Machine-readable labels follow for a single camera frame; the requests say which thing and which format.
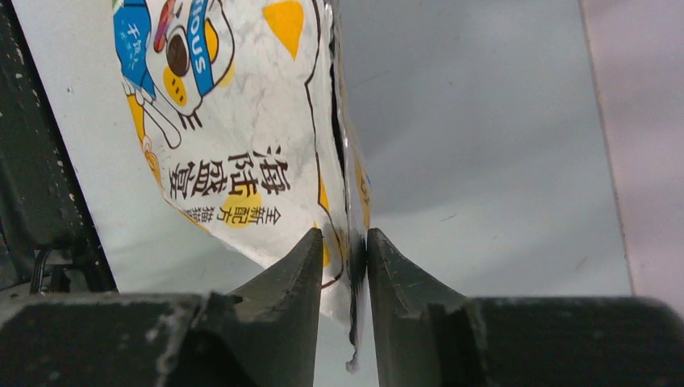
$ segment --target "yellow shape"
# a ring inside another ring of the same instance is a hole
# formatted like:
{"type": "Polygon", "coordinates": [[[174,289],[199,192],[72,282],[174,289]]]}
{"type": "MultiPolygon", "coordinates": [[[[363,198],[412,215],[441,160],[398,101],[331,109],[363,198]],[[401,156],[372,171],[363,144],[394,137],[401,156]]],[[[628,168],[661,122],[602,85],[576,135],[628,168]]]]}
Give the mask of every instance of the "yellow shape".
{"type": "Polygon", "coordinates": [[[206,38],[206,50],[209,52],[209,61],[214,63],[219,54],[219,34],[216,33],[209,19],[204,22],[204,36],[206,38]]]}
{"type": "Polygon", "coordinates": [[[166,87],[166,93],[169,94],[169,97],[179,106],[185,106],[188,103],[188,94],[183,80],[177,77],[169,66],[164,69],[164,87],[166,87]]]}
{"type": "Polygon", "coordinates": [[[325,184],[323,183],[323,178],[319,175],[319,202],[323,208],[330,213],[330,203],[327,201],[327,192],[325,192],[325,184]]]}
{"type": "Polygon", "coordinates": [[[304,7],[294,0],[277,2],[264,8],[264,19],[278,40],[297,59],[299,38],[304,29],[304,7]]]}
{"type": "Polygon", "coordinates": [[[150,169],[152,170],[152,175],[154,175],[154,180],[156,184],[159,185],[161,189],[161,172],[159,168],[159,160],[156,155],[150,151],[145,151],[145,159],[147,159],[150,169]]]}
{"type": "Polygon", "coordinates": [[[355,155],[356,161],[356,175],[357,175],[357,188],[359,189],[359,199],[361,200],[361,209],[364,214],[364,226],[365,229],[370,229],[370,184],[368,183],[368,173],[361,164],[361,158],[358,154],[355,155]]]}
{"type": "Polygon", "coordinates": [[[230,228],[242,229],[251,226],[249,220],[254,211],[263,210],[261,194],[259,192],[249,194],[246,189],[242,193],[228,195],[228,199],[221,206],[223,210],[222,220],[230,228]]]}
{"type": "Polygon", "coordinates": [[[128,105],[131,107],[131,115],[133,116],[133,123],[136,125],[136,131],[138,132],[138,139],[142,145],[143,139],[145,138],[145,123],[143,120],[143,107],[136,100],[136,95],[128,96],[128,105]]]}
{"type": "Polygon", "coordinates": [[[233,78],[235,78],[235,60],[231,63],[231,67],[226,72],[226,75],[219,81],[219,86],[227,87],[233,82],[233,78]]]}
{"type": "MultiPolygon", "coordinates": [[[[314,228],[319,228],[319,225],[314,222],[314,228]]],[[[327,243],[323,240],[323,267],[326,268],[330,264],[330,251],[327,249],[327,243]]]]}

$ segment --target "yellow circle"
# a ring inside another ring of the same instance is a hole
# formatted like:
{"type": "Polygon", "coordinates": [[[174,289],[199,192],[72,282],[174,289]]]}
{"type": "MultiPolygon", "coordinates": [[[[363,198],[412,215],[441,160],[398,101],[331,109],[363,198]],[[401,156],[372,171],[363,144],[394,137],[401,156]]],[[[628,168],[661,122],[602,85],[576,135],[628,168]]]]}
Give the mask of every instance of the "yellow circle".
{"type": "Polygon", "coordinates": [[[221,206],[222,221],[230,228],[242,229],[255,224],[252,216],[262,210],[261,194],[257,191],[249,193],[243,189],[242,193],[228,195],[228,199],[221,206]]]}

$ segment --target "white bag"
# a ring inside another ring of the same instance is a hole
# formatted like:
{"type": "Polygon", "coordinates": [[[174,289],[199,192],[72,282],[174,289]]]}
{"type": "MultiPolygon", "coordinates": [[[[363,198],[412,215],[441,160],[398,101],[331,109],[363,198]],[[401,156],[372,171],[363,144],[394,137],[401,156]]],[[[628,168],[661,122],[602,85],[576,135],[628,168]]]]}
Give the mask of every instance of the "white bag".
{"type": "Polygon", "coordinates": [[[264,268],[319,227],[321,313],[357,347],[370,191],[344,114],[336,6],[115,0],[114,33],[164,199],[264,268]]]}

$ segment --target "scratch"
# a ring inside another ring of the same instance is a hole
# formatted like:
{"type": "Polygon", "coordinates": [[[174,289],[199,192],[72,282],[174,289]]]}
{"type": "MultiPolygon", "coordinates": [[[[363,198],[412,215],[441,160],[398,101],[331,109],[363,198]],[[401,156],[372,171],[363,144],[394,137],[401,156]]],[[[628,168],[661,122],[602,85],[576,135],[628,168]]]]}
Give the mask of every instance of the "scratch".
{"type": "Polygon", "coordinates": [[[451,215],[451,216],[448,216],[448,217],[446,217],[446,218],[440,220],[440,222],[446,222],[446,221],[448,221],[449,219],[456,218],[456,215],[458,215],[458,214],[453,214],[453,215],[451,215]]]}
{"type": "Polygon", "coordinates": [[[579,269],[582,268],[582,266],[583,266],[588,260],[589,260],[589,257],[588,257],[588,256],[585,256],[584,258],[582,258],[582,260],[579,261],[579,264],[578,264],[577,266],[575,266],[575,272],[578,272],[579,269]]]}
{"type": "Polygon", "coordinates": [[[383,71],[382,73],[375,74],[375,75],[373,75],[372,77],[366,78],[366,79],[364,79],[363,81],[357,82],[357,83],[355,83],[355,84],[349,86],[349,89],[354,88],[354,87],[357,87],[357,86],[360,86],[360,85],[363,85],[364,83],[368,83],[368,82],[372,81],[373,79],[375,79],[375,78],[377,78],[377,77],[381,77],[381,76],[383,76],[383,75],[385,75],[385,74],[387,74],[387,73],[389,73],[389,72],[390,72],[390,70],[385,70],[385,71],[383,71]]]}

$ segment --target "cartoon eye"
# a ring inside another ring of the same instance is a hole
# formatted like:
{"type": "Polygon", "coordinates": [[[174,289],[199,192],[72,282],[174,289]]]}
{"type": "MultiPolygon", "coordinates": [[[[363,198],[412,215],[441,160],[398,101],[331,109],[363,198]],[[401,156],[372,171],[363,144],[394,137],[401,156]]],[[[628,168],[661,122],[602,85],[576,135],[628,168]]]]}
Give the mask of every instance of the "cartoon eye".
{"type": "Polygon", "coordinates": [[[188,46],[181,33],[173,33],[169,44],[166,45],[166,61],[171,72],[177,77],[183,77],[190,69],[188,46]]]}

